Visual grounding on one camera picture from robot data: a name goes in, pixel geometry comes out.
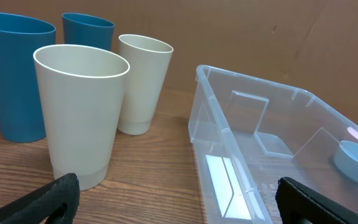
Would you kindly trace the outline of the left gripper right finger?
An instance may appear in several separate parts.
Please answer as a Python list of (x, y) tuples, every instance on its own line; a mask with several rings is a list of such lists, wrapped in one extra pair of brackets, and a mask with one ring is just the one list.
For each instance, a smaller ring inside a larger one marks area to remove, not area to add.
[(358, 214), (291, 177), (278, 180), (275, 201), (283, 224), (358, 224)]

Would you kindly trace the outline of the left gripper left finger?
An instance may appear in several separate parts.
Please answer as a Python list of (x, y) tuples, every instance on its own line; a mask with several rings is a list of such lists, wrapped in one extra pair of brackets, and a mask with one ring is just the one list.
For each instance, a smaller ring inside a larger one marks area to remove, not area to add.
[(0, 208), (0, 224), (73, 223), (79, 180), (69, 173)]

